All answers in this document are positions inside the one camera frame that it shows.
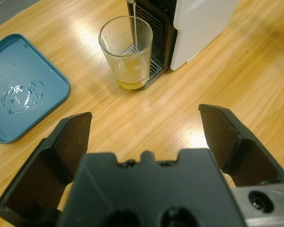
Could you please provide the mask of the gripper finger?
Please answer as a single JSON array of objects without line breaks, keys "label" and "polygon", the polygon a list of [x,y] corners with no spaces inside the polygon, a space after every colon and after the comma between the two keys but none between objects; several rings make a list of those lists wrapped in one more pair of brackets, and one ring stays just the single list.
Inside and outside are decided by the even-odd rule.
[{"label": "gripper finger", "polygon": [[230,109],[200,104],[198,110],[207,145],[236,186],[284,183],[283,168]]},{"label": "gripper finger", "polygon": [[0,197],[0,217],[14,226],[56,226],[58,205],[86,154],[92,114],[59,121]]}]

